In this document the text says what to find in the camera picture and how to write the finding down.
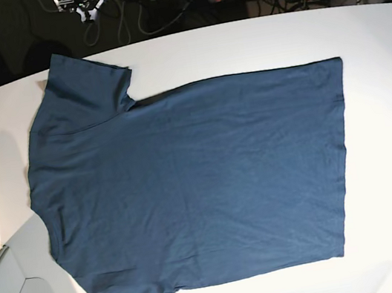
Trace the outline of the dark blue T-shirt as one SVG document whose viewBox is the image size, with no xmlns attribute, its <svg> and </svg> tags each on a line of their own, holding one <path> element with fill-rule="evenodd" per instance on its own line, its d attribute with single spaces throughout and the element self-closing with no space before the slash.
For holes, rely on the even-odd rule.
<svg viewBox="0 0 392 293">
<path fill-rule="evenodd" d="M 217 76 L 152 100 L 53 55 L 32 210 L 87 293 L 175 293 L 344 255 L 343 61 Z"/>
</svg>

